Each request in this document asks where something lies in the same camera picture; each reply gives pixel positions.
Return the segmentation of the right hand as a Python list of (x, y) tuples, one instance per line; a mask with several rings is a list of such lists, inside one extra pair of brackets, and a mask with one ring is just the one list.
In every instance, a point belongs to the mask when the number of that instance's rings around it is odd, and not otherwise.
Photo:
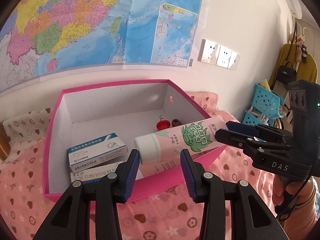
[(315, 224), (318, 218), (319, 207), (317, 207), (318, 188), (311, 177), (308, 181), (294, 181), (284, 186), (280, 176), (275, 175), (273, 179), (272, 202), (274, 207), (284, 202), (284, 193), (294, 196), (297, 193), (295, 207), (291, 215), (281, 215), (278, 220), (282, 223), (291, 224)]

